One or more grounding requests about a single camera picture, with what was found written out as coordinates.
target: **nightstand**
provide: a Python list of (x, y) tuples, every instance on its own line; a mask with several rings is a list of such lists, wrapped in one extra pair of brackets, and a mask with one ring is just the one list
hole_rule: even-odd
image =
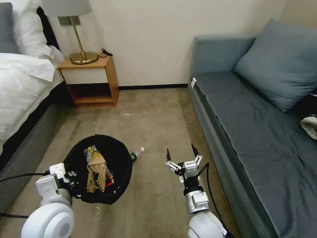
[(111, 56), (90, 64), (73, 64), (68, 57), (58, 68), (76, 107), (116, 106), (119, 88)]

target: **water bottle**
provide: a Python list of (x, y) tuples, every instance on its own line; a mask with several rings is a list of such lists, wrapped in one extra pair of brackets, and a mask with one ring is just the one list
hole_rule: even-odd
[(132, 160), (132, 162), (136, 161), (137, 158), (141, 157), (141, 154), (145, 151), (145, 149), (143, 147), (141, 147), (141, 149), (138, 152), (135, 153), (131, 153), (130, 154), (130, 158)]

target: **brass lamp base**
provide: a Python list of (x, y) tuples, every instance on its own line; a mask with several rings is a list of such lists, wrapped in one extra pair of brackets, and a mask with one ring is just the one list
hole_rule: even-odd
[(71, 54), (70, 61), (74, 64), (88, 64), (95, 62), (98, 59), (98, 55), (93, 52), (81, 52)]

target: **trash bag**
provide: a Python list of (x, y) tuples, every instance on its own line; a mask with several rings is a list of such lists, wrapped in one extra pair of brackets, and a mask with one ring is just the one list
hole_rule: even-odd
[[(107, 162), (107, 167), (113, 173), (114, 184), (105, 188), (104, 192), (99, 189), (94, 193), (87, 192), (87, 161), (83, 150), (95, 145)], [(64, 160), (66, 172), (74, 171), (76, 176), (74, 184), (70, 188), (73, 197), (87, 203), (113, 204), (116, 202), (131, 179), (132, 160), (126, 146), (117, 139), (106, 135), (94, 135), (78, 142), (68, 153)]]

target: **carpet floor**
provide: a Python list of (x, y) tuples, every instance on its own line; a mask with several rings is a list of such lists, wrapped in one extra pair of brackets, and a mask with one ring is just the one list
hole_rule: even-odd
[[(240, 237), (187, 89), (121, 91), (116, 107), (64, 109), (37, 172), (62, 162), (78, 141), (94, 134), (112, 136), (130, 152), (140, 147), (145, 152), (133, 164), (126, 192), (113, 205), (73, 199), (72, 237), (187, 237), (191, 215), (186, 212), (183, 185), (165, 162), (166, 148), (176, 163), (192, 160), (191, 143), (204, 155), (202, 164), (210, 162), (209, 180), (217, 206), (227, 227)], [(27, 215), (39, 207), (37, 179), (30, 179), (10, 213)], [(201, 180), (207, 191), (205, 173)], [(0, 238), (19, 237), (24, 222), (1, 219)]]

